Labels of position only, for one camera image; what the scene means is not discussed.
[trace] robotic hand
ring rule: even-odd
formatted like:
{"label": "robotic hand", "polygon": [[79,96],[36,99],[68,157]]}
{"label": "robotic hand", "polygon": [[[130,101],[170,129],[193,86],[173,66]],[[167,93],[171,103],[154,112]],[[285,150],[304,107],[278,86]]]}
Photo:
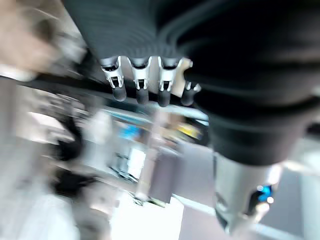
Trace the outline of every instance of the robotic hand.
{"label": "robotic hand", "polygon": [[192,60],[184,78],[187,90],[201,86],[192,97],[209,117],[216,216],[231,235],[257,223],[274,201],[282,161],[320,107],[317,1],[63,2],[120,102],[127,94],[118,56],[135,68],[137,95],[148,87],[149,57],[160,56],[162,107],[177,60]]}

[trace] blurry person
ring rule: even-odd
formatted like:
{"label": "blurry person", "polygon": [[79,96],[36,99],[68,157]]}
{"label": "blurry person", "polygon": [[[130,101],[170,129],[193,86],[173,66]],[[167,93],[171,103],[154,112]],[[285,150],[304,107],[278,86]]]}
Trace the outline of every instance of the blurry person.
{"label": "blurry person", "polygon": [[57,59],[58,51],[32,30],[31,19],[23,14],[27,7],[16,0],[0,0],[0,6],[0,65],[45,72]]}

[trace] gray panel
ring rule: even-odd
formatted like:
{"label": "gray panel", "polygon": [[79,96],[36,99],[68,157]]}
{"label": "gray panel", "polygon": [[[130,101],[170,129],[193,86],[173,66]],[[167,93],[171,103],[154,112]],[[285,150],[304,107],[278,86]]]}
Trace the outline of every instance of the gray panel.
{"label": "gray panel", "polygon": [[228,236],[214,215],[184,207],[179,240],[272,240],[255,232]]}
{"label": "gray panel", "polygon": [[296,172],[285,170],[274,203],[261,223],[302,237],[301,206],[300,176]]}
{"label": "gray panel", "polygon": [[0,139],[5,140],[11,134],[14,122],[16,81],[0,77],[0,90]]}
{"label": "gray panel", "polygon": [[181,143],[181,164],[176,173],[174,194],[213,207],[214,176],[212,150],[191,143]]}
{"label": "gray panel", "polygon": [[170,203],[176,184],[176,172],[180,166],[179,156],[160,152],[155,162],[149,196],[164,203]]}

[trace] blue light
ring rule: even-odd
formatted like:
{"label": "blue light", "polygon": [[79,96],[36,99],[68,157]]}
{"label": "blue light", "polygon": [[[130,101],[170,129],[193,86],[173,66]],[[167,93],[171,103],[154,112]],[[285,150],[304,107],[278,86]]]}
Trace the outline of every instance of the blue light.
{"label": "blue light", "polygon": [[262,188],[262,190],[259,191],[259,192],[262,193],[260,196],[258,196],[259,202],[265,202],[265,201],[267,201],[267,198],[268,198],[268,197],[271,197],[272,194],[273,194],[273,193],[272,193],[271,186],[264,186],[264,187]]}

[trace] black rubber fingertip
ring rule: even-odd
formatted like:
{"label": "black rubber fingertip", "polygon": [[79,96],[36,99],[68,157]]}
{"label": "black rubber fingertip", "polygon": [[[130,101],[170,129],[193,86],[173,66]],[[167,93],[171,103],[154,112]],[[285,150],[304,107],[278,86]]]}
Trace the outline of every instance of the black rubber fingertip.
{"label": "black rubber fingertip", "polygon": [[184,106],[190,106],[194,103],[194,96],[197,92],[193,89],[187,90],[184,89],[181,97],[181,103]]}
{"label": "black rubber fingertip", "polygon": [[171,93],[167,90],[159,91],[158,103],[160,107],[166,107],[170,104]]}
{"label": "black rubber fingertip", "polygon": [[137,89],[136,90],[136,101],[138,104],[146,104],[149,101],[148,89]]}
{"label": "black rubber fingertip", "polygon": [[122,87],[113,88],[112,94],[114,99],[117,100],[118,102],[123,102],[127,98],[127,92],[124,85]]}

